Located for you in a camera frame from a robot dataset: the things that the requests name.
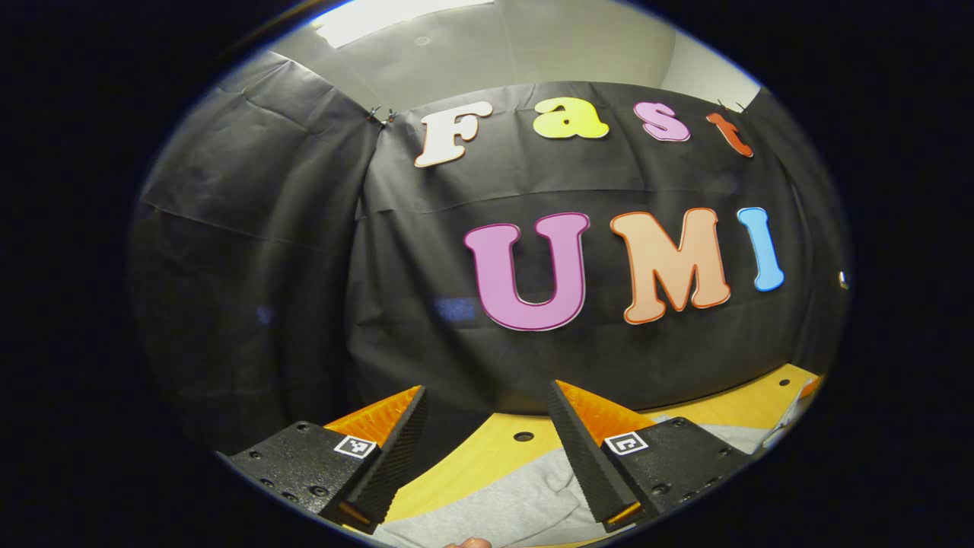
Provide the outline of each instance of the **white wall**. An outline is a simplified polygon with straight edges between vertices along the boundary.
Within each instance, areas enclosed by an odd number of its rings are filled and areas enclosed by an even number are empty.
[[[723,56],[677,30],[673,59],[660,85],[711,102],[720,102],[740,112],[761,89],[761,84]]]
[[[545,81],[658,88],[670,24],[616,0],[495,0],[403,21],[332,48],[303,25],[272,50],[364,108],[414,108],[460,94]]]

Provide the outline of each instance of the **black backdrop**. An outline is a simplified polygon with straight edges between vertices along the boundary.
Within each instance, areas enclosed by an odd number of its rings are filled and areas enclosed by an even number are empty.
[[[12,19],[17,86],[4,140],[27,198],[9,215],[19,235],[10,249],[29,268],[15,297],[30,306],[8,369],[9,401],[27,419],[12,432],[20,467],[9,492],[15,510],[31,511],[13,535],[335,544],[183,439],[157,404],[123,291],[136,182],[212,84],[212,56],[286,7],[31,5]],[[723,492],[633,545],[960,544],[962,496],[937,472],[960,463],[948,427],[959,373],[946,353],[969,297],[940,279],[951,239],[931,229],[949,234],[968,205],[953,171],[958,90],[971,85],[955,56],[969,8],[660,9],[740,59],[808,130],[849,204],[858,277],[841,361],[812,412]]]
[[[531,104],[592,103],[605,137],[546,139]],[[632,104],[662,101],[693,132],[647,136]],[[489,101],[460,161],[417,169],[427,114]],[[754,150],[727,145],[720,111]],[[168,402],[200,443],[228,454],[295,420],[327,423],[415,384],[430,418],[410,479],[492,412],[546,413],[553,378],[631,409],[708,396],[789,362],[822,373],[854,277],[842,204],[820,160],[764,90],[744,114],[639,86],[558,82],[480,90],[400,112],[379,130],[366,111],[276,54],[262,55],[201,99],[148,177],[132,229],[131,284],[147,357]],[[754,288],[753,247],[734,214],[770,212],[786,283]],[[653,213],[667,233],[684,214],[719,219],[731,301],[631,326],[616,215]],[[463,234],[584,212],[584,307],[542,333],[498,326],[482,311]],[[547,243],[513,250],[517,287],[552,291]],[[467,317],[436,305],[464,301]]]

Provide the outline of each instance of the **binder clip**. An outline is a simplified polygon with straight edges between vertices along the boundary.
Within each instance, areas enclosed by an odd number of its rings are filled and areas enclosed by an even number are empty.
[[[233,456],[235,472],[284,504],[366,534],[386,519],[426,423],[414,386],[325,424],[299,421]]]
[[[751,461],[686,418],[656,423],[560,380],[551,382],[548,412],[606,532],[658,518]]]
[[[381,104],[380,104],[379,106],[377,106],[377,107],[375,107],[375,108],[373,108],[373,109],[372,109],[372,110],[371,110],[371,111],[370,111],[370,112],[368,113],[368,116],[366,116],[366,117],[365,117],[365,119],[366,119],[366,120],[375,120],[375,113],[376,113],[376,112],[378,112],[380,108],[382,108],[382,105],[381,105]]]

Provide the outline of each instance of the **letter u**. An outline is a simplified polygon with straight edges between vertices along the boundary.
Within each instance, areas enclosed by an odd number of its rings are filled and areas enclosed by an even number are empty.
[[[585,268],[581,234],[588,216],[565,213],[542,217],[535,231],[551,245],[554,295],[541,303],[525,302],[514,280],[514,243],[521,230],[513,224],[474,228],[464,237],[473,252],[477,291],[484,312],[502,326],[518,331],[548,331],[571,322],[585,302]]]

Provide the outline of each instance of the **gray fabric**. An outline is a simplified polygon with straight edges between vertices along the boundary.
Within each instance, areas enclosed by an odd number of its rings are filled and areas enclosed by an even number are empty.
[[[383,524],[373,538],[400,548],[430,548],[478,536],[505,548],[605,535],[588,510],[565,450],[558,449],[443,508]]]

